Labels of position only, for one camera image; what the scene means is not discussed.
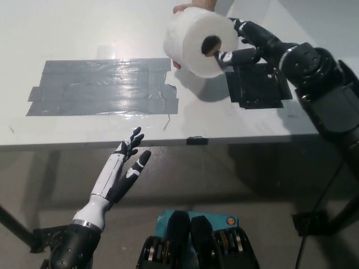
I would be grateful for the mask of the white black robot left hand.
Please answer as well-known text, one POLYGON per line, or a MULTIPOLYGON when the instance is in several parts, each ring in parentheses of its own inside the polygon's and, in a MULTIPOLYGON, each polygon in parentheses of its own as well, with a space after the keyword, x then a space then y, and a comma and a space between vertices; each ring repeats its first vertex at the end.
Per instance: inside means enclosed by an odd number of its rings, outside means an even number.
POLYGON ((124 164, 137 154, 137 147, 143 138, 138 127, 128 141, 121 141, 99 174, 88 203, 74 215, 73 224, 103 232, 105 214, 130 190, 151 156, 150 151, 143 152, 133 166, 123 172, 124 164))

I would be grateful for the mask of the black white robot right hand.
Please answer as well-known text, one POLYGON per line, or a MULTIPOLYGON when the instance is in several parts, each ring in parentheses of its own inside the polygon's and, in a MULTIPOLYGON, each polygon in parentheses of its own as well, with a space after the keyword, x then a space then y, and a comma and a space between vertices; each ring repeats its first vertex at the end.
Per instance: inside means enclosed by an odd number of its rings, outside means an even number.
POLYGON ((217 51, 214 56, 219 66, 239 67, 257 63, 264 59, 274 67, 278 67, 286 51, 298 46, 297 43, 282 42, 273 33, 262 26, 238 18, 231 18, 239 37, 252 48, 239 49, 232 52, 217 51))

